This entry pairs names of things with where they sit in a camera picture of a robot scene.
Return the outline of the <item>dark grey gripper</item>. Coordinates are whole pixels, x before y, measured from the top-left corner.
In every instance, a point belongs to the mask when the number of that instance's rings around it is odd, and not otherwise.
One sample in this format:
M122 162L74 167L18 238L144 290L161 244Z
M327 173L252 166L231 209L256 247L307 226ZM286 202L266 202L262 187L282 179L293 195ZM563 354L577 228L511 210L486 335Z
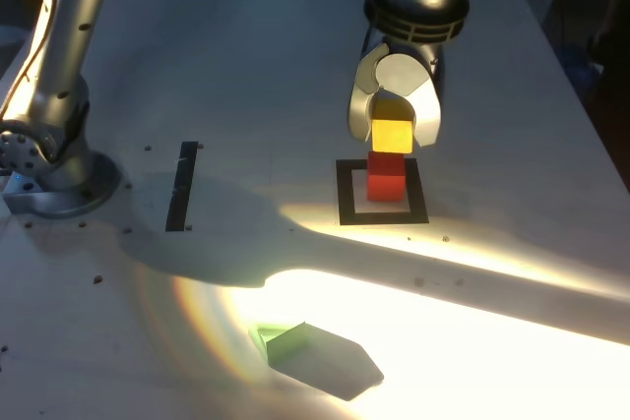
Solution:
M411 122L415 141L421 147L434 145L441 125L438 96L444 90L442 45L394 41L369 27L361 57L348 104L350 134L356 140L368 140L371 102L380 91L383 95L377 99L375 119Z

